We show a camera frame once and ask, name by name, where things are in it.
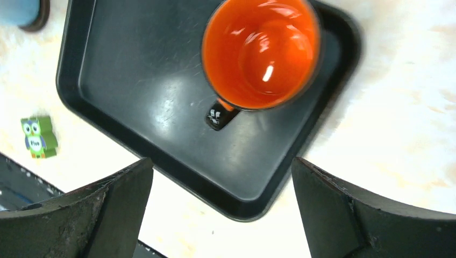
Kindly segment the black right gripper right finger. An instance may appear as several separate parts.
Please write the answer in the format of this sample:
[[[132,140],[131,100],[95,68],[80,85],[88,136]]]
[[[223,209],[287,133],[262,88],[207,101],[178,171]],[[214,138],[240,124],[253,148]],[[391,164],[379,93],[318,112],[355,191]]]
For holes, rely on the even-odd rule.
[[[455,257],[455,215],[404,204],[297,157],[291,165],[312,257]]]

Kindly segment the black mug orange inside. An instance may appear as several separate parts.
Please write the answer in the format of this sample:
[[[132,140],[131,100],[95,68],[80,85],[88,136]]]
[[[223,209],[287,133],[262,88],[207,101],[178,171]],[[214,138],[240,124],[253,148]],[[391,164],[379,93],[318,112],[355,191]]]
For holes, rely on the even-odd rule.
[[[223,1],[202,39],[203,71],[217,94],[206,123],[219,131],[240,111],[296,98],[317,70],[322,36],[309,1]]]

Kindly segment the black serving tray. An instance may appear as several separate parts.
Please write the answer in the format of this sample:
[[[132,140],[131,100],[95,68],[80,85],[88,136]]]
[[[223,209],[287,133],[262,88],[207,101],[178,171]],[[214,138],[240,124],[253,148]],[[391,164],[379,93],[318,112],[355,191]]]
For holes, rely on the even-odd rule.
[[[241,112],[220,131],[201,65],[205,25],[219,1],[69,1],[56,75],[64,105],[170,179],[236,221],[271,207],[330,100],[353,74],[359,24],[319,1],[319,72],[285,106]]]

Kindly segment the plain white mug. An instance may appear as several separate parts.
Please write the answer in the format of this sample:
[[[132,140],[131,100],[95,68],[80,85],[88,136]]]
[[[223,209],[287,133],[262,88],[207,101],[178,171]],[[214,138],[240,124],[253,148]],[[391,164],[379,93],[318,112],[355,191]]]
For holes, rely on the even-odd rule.
[[[1,0],[1,25],[25,26],[38,17],[39,0]]]

